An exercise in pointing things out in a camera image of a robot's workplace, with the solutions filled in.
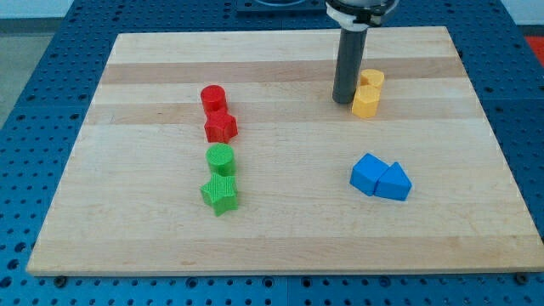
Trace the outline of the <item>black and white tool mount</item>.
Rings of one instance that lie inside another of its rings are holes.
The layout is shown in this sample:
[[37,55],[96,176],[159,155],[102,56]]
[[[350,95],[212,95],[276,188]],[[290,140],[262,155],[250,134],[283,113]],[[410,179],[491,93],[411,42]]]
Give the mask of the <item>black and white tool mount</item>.
[[365,31],[382,26],[400,0],[326,0],[326,13],[346,31]]

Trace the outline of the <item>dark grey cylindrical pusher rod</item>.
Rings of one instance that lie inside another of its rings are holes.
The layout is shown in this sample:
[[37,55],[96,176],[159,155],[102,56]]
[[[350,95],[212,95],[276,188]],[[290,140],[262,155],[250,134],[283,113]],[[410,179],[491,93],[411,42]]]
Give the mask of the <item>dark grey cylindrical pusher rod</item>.
[[360,73],[367,30],[341,30],[332,98],[340,105],[352,102]]

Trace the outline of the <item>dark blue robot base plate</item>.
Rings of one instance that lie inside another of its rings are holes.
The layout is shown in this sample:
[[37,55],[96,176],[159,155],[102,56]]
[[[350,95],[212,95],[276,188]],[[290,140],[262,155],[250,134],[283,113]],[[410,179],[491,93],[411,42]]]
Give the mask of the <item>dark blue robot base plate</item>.
[[325,0],[235,0],[237,14],[325,13]]

